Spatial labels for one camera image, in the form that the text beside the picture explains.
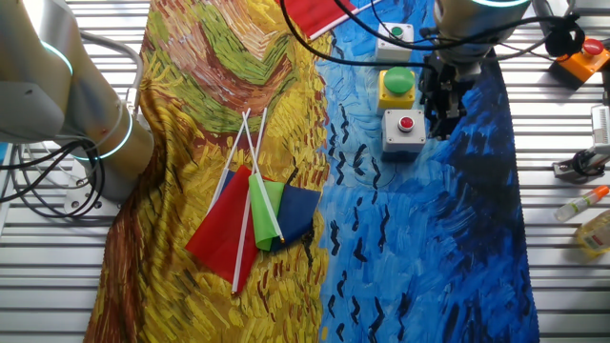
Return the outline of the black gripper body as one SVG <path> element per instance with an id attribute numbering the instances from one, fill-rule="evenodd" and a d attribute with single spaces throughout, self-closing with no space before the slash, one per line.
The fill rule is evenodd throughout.
<path id="1" fill-rule="evenodd" d="M 420 104 L 426 117 L 463 117 L 467 114 L 462 97 L 475 85 L 475 79 L 462 77 L 458 69 L 439 56 L 424 56 L 427 67 L 419 79 Z"/>

